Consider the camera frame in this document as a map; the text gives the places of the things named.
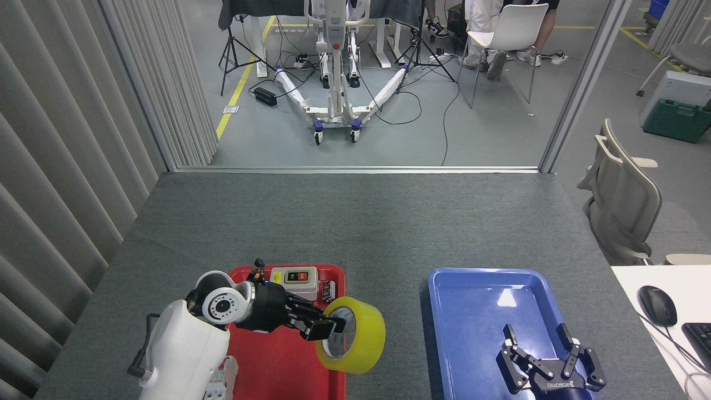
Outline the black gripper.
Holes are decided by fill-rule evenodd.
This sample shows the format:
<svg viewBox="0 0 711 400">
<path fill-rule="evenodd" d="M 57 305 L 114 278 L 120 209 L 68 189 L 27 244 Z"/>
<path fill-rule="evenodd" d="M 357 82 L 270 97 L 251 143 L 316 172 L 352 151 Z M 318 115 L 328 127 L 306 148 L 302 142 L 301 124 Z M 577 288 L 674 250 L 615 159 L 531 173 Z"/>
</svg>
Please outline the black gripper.
<svg viewBox="0 0 711 400">
<path fill-rule="evenodd" d="M 503 334 L 505 339 L 496 363 L 511 394 L 529 390 L 536 399 L 593 399 L 588 389 L 599 392 L 607 384 L 597 352 L 592 347 L 583 347 L 564 323 L 557 326 L 557 334 L 568 355 L 560 373 L 562 378 L 556 376 L 551 380 L 547 380 L 548 367 L 519 346 L 512 325 L 506 324 Z M 585 378 L 572 374 L 579 360 L 587 374 Z"/>
<path fill-rule="evenodd" d="M 333 332 L 344 332 L 346 320 L 343 317 L 326 316 L 312 301 L 296 294 L 286 295 L 281 284 L 253 285 L 256 299 L 251 314 L 243 321 L 244 329 L 270 333 L 289 322 L 288 327 L 299 330 L 307 341 L 326 340 Z"/>
</svg>

